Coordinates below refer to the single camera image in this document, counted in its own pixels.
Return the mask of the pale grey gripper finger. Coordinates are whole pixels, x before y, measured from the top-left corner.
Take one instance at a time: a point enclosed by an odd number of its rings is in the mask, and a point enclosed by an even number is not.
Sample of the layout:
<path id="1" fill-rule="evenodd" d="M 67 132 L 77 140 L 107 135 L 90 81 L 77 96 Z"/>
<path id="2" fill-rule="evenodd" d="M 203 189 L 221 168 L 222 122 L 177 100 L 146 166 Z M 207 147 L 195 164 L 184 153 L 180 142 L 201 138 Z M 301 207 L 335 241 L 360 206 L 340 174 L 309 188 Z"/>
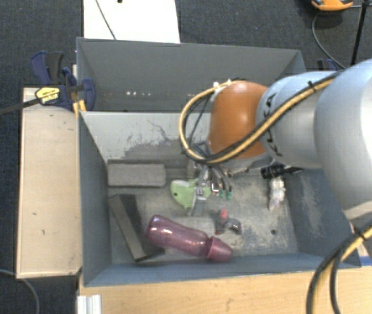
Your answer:
<path id="1" fill-rule="evenodd" d="M 203 188 L 195 188 L 192 196 L 191 216 L 199 217 L 202 215 L 206 204 L 206 196 Z"/>

